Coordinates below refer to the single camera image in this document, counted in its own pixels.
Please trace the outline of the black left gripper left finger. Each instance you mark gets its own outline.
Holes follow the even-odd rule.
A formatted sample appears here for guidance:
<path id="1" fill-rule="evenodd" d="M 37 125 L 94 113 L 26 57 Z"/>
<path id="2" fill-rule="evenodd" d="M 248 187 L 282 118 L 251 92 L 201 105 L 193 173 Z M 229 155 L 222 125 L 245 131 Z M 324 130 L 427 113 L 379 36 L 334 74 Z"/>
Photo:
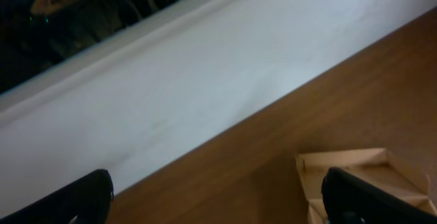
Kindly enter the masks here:
<path id="1" fill-rule="evenodd" d="M 1 224 L 105 224 L 113 201 L 113 182 L 97 169 L 33 204 L 1 219 Z"/>

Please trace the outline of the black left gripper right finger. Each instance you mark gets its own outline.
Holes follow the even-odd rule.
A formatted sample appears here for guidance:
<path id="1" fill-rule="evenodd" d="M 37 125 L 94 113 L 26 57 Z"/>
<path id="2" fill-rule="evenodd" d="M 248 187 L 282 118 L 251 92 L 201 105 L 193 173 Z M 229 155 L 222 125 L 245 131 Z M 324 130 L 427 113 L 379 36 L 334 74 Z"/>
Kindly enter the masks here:
<path id="1" fill-rule="evenodd" d="M 436 216 L 338 168 L 322 181 L 322 200 L 331 224 L 436 224 Z"/>

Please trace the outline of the cardboard box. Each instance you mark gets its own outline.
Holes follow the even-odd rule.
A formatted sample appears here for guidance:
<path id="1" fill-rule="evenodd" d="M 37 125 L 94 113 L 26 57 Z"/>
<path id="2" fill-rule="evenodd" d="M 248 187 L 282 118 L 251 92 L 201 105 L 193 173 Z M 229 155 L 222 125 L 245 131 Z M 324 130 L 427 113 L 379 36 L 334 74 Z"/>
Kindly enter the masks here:
<path id="1" fill-rule="evenodd" d="M 340 167 L 411 206 L 436 214 L 429 176 L 386 148 L 298 154 L 296 167 L 309 203 L 309 224 L 327 222 L 322 180 L 331 167 Z"/>

